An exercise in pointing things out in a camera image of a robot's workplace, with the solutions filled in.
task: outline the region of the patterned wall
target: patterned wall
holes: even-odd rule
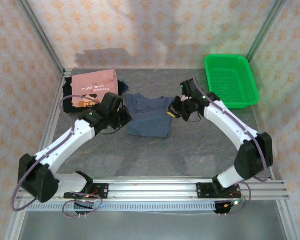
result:
[[[300,225],[300,0],[286,3],[252,71],[260,92],[259,125],[273,136],[276,168]]]
[[[38,151],[59,80],[17,1],[0,1],[0,239],[19,159]]]
[[[197,68],[246,55],[275,0],[29,0],[66,68]]]

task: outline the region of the black mount bracket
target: black mount bracket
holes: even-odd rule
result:
[[[221,192],[216,192],[213,183],[198,182],[196,184],[198,199],[240,199],[241,191],[239,185],[233,185]]]
[[[25,154],[19,162],[18,182],[26,174],[29,168],[35,164],[36,156]],[[49,170],[49,165],[39,163],[26,177],[22,187],[41,203],[49,201],[59,188],[59,180],[55,179]]]
[[[108,198],[108,193],[109,193],[109,184],[108,183],[94,183],[93,179],[86,175],[85,173],[81,171],[77,171],[77,174],[81,175],[82,177],[85,178],[86,184],[83,188],[83,190],[80,192],[81,194],[93,194],[97,195],[102,199],[107,199]],[[83,198],[81,195],[66,192],[63,195],[64,199],[81,199]],[[84,199],[95,199],[95,197],[84,197]]]

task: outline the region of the green plastic tray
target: green plastic tray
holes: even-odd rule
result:
[[[247,59],[235,54],[211,54],[205,60],[210,92],[229,109],[244,109],[259,101],[259,92]]]

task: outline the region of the folded clothes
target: folded clothes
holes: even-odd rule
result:
[[[106,93],[118,94],[118,76],[116,70],[102,70],[72,76],[72,94],[85,96],[101,103]],[[89,108],[96,103],[85,98],[72,98],[75,108]]]
[[[74,95],[72,88],[72,77],[65,78],[65,85],[63,86],[63,97],[67,97],[70,95]],[[121,96],[123,93],[125,93],[129,86],[124,81],[117,81],[118,84],[118,95]],[[86,107],[74,107],[74,104],[72,102],[72,98],[68,98],[63,101],[63,110],[66,113],[82,113],[87,110]]]
[[[167,138],[170,133],[172,117],[167,109],[173,97],[150,99],[141,94],[125,95],[126,107],[133,120],[127,125],[127,133],[142,137]]]

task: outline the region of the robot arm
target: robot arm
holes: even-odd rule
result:
[[[50,200],[57,191],[82,191],[90,182],[88,176],[82,172],[56,174],[58,169],[79,147],[102,130],[108,127],[119,130],[131,119],[122,98],[107,93],[100,104],[83,112],[72,128],[53,144],[35,156],[25,154],[20,159],[19,184],[42,203]]]
[[[206,94],[214,102],[211,104],[207,97],[197,89],[193,79],[181,83],[181,88],[183,97],[176,96],[167,113],[174,118],[182,117],[188,121],[192,113],[198,112],[227,135],[238,150],[234,165],[213,178],[213,189],[216,193],[248,180],[264,170],[262,157],[255,141],[262,150],[266,167],[272,166],[272,139],[269,134],[266,132],[260,134],[248,127],[230,112],[213,92]]]

